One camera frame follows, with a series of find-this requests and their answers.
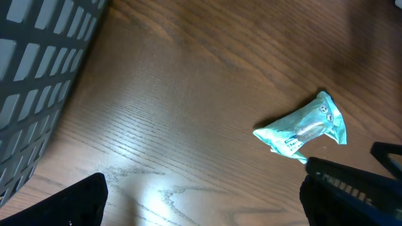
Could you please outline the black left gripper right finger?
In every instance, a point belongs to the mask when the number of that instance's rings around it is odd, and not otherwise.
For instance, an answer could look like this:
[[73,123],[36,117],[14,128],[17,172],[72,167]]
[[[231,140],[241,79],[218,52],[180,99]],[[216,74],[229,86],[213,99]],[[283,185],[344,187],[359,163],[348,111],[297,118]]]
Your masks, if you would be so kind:
[[310,225],[401,225],[401,221],[375,210],[350,205],[344,196],[310,175],[301,184],[300,201]]

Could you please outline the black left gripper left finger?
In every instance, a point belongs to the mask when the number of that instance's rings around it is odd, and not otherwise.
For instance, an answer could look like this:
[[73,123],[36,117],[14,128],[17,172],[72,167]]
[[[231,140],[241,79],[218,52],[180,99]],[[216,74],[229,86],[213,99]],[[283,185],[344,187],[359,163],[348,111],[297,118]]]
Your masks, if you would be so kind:
[[47,199],[1,220],[1,226],[100,226],[108,189],[105,176],[94,173]]

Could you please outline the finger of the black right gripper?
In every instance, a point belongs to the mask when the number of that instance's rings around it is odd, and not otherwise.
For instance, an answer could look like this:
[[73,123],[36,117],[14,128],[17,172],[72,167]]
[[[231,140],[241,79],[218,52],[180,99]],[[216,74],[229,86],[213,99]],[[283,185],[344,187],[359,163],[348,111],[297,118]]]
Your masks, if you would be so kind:
[[310,158],[307,175],[331,191],[344,196],[350,205],[366,207],[388,217],[401,216],[401,180],[352,168],[319,158]]
[[390,154],[401,156],[401,145],[374,142],[371,148],[371,154],[381,163],[395,178],[401,179],[401,164],[392,160]]

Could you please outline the teal snack packet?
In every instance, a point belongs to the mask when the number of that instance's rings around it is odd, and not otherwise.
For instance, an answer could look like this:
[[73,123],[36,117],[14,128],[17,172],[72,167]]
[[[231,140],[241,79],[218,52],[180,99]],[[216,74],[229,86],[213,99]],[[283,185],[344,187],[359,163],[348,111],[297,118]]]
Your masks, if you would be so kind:
[[347,131],[343,116],[325,91],[318,93],[306,106],[278,119],[253,134],[271,147],[271,152],[297,159],[302,164],[307,158],[299,149],[307,142],[326,135],[339,145],[347,144]]

